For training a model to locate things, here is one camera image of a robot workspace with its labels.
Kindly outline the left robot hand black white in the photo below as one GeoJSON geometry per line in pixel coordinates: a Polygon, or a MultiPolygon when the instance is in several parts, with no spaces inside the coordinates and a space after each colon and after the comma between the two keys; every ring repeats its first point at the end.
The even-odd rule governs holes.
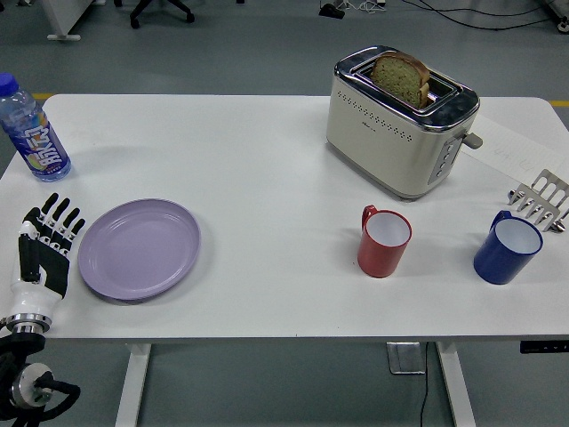
{"type": "Polygon", "coordinates": [[[69,198],[53,193],[24,216],[11,284],[13,316],[49,318],[65,297],[68,255],[85,225],[80,213],[79,208],[70,206],[69,198]]]}

